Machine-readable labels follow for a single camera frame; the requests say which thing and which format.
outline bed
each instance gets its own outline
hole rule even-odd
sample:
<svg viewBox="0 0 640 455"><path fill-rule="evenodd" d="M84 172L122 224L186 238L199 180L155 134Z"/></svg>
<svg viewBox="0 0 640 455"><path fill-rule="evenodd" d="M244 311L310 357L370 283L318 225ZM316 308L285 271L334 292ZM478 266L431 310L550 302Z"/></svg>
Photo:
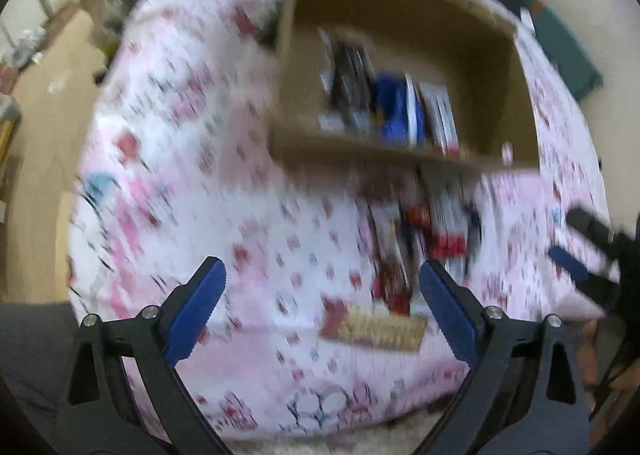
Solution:
<svg viewBox="0 0 640 455"><path fill-rule="evenodd" d="M278 63L256 43L253 17L275 1L139 0L95 106L69 224L69 295L79 319L136 315L205 257L225 262L225 294L177 371L229 440L386 422L455 392L467 371L431 322L418 355L319 340L322 296L370 305L373 266L358 250L362 216L350 183L335 172L292 174L267 152L264 116ZM608 220L598 159L579 106L524 28L517 46L540 174L485 176L474 188L482 248L459 283L514 318L597 317L546 250L561 244L591 269L602 264L563 223L573 204ZM126 366L147 427L162 436L135 364ZM409 419L394 438L410 452L433 422ZM234 449L386 453L381 446L397 434ZM389 453L402 448L396 440Z"/></svg>

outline floral blanket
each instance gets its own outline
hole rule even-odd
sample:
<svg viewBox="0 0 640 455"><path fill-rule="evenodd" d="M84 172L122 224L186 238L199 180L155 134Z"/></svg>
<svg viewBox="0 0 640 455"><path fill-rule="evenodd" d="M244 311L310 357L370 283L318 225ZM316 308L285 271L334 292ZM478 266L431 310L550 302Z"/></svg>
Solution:
<svg viewBox="0 0 640 455"><path fill-rule="evenodd" d="M138 2L95 106L68 244L79 319L133 316L162 303L205 257L225 262L222 300L177 370L215 430L233 439L385 421L454 392L466 374L433 321L418 355L319 339L322 296L370 307L374 267L358 247L353 183L329 171L290 174L267 152L278 63L257 45L251 15L273 2ZM459 282L511 317L592 317L596 308L546 249L559 243L590 267L601 262L563 225L576 202L606 219L596 153L578 105L525 30L518 50L540 174L482 179L472 196L482 248ZM134 363L127 370L161 435Z"/></svg>

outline open cardboard box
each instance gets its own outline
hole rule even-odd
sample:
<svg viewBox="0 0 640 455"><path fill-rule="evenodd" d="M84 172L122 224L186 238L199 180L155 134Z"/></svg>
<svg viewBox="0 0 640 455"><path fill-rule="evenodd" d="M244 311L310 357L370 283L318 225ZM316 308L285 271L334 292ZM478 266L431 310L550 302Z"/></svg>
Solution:
<svg viewBox="0 0 640 455"><path fill-rule="evenodd" d="M328 108L319 28L349 27L371 42L377 72L445 84L461 145L444 157L433 146L389 145L376 137L319 127ZM514 25L474 0L290 0L280 34L282 77L270 119L270 152L284 162L418 166L457 174L539 168L531 100ZM513 162L504 164L510 144Z"/></svg>

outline clutter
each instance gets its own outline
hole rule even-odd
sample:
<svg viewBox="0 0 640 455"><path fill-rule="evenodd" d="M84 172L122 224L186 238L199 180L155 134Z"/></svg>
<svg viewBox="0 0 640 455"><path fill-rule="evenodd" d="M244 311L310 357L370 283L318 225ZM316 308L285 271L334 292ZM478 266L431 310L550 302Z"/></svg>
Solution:
<svg viewBox="0 0 640 455"><path fill-rule="evenodd" d="M11 54L9 65L15 69L23 69L30 61L31 57L40 49L47 32L44 28L27 29L23 31L22 38L15 46Z"/></svg>
<svg viewBox="0 0 640 455"><path fill-rule="evenodd" d="M0 125L4 123L17 123L20 117L22 117L20 108L15 99L11 96L0 94Z"/></svg>
<svg viewBox="0 0 640 455"><path fill-rule="evenodd" d="M290 0L282 21L277 161L422 164L452 176L539 168L515 26L478 0Z"/></svg>
<svg viewBox="0 0 640 455"><path fill-rule="evenodd" d="M375 279L373 301L396 315L431 315L417 291L418 272L429 258L441 260L453 279L462 281L479 247L461 196L445 187L430 188L418 173L401 181L383 175L362 191L371 235ZM374 305L375 311L382 306Z"/></svg>

